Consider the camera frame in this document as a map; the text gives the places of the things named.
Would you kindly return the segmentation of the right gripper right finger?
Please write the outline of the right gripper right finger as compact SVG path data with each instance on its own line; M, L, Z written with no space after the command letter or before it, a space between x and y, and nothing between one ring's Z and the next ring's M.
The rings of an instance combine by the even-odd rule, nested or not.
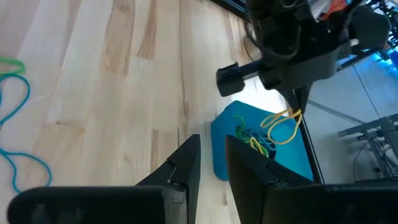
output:
M398 224L398 179L318 184L226 138L241 224Z

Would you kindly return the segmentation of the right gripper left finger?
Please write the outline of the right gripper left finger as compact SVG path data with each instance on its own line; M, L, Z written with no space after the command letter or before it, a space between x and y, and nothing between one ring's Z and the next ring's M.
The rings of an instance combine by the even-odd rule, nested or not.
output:
M201 142L191 135L134 186L37 187L14 197L9 224L195 224Z

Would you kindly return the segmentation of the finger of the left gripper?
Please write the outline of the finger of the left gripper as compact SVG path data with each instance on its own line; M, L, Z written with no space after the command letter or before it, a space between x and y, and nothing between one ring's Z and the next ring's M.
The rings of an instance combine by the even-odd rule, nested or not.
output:
M310 90L311 90L311 85L303 86L298 90L298 105L299 108L301 109L302 114L304 114L305 112Z
M293 90L284 90L284 98L293 111L299 109L297 99Z

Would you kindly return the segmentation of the blue rubber band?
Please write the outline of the blue rubber band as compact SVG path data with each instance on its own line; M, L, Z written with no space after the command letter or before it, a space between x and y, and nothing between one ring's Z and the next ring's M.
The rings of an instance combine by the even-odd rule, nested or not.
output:
M275 151L276 146L272 143L263 132L250 131L250 137L254 138L264 149Z
M16 78L16 79L20 80L22 83L24 83L26 86L26 92L25 92L25 96L23 97L22 101L10 113L8 113L7 115L5 115L3 118L0 119L0 128L4 125L5 122L10 120L12 117L14 117L22 109L22 107L27 103L27 101L30 97L30 93L31 93L31 87L30 87L29 81L26 78L24 78L23 76L18 75L16 73L8 73L8 74L1 75L0 76L0 84L8 78ZM50 184L52 183L52 171L51 171L51 168L49 167L49 165L41 158L34 156L32 154L28 154L26 152L7 151L7 150L3 149L2 147L0 147L0 156L3 157L6 161L8 161L8 163L10 164L10 166L12 168L11 185L12 185L13 191L15 191L15 193L20 194L22 192L22 190L17 186L18 169L17 169L16 163L11 159L11 156L26 157L26 158L32 159L33 161L36 161L37 163L39 163L47 171L48 180L45 183L45 186L50 187Z

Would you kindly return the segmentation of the green rubber band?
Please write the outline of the green rubber band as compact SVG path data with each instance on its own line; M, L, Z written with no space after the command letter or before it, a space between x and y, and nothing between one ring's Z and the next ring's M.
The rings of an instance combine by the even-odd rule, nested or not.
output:
M244 141L246 144L250 144L251 138L257 138L255 131L246 127L243 117L234 115L234 122L235 136L238 139Z
M0 64L10 65L12 67L11 69L3 72L0 71L0 75L24 73L26 71L24 62L16 58L0 57Z

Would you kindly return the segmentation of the teal plastic bin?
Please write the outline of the teal plastic bin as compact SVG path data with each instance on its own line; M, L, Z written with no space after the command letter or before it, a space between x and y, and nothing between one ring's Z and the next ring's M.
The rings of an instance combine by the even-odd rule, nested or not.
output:
M272 114L269 111L261 110L240 101L230 103L211 123L211 143L213 154L213 170L217 178L223 181L228 180L226 164L226 136L235 136L234 115L243 117L247 128L263 132L267 136L268 129L261 128L261 121ZM271 137L276 141L288 139L295 126L295 121L290 119L278 124L271 132ZM276 149L268 150L269 157L286 168L312 180L313 174L308 160L306 148L300 131L288 144L277 145Z

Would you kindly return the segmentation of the orange package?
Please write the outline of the orange package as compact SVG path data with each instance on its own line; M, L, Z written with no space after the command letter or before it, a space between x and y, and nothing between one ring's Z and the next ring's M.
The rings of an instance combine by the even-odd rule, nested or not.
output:
M349 0L326 0L326 6L322 9L322 13L329 13L344 9L349 3Z

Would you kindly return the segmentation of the metal equipment stand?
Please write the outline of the metal equipment stand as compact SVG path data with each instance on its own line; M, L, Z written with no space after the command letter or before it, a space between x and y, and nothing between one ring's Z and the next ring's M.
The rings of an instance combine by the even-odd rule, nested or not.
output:
M383 177L398 177L398 114L338 132L339 137L354 134L359 134L357 141L366 141Z

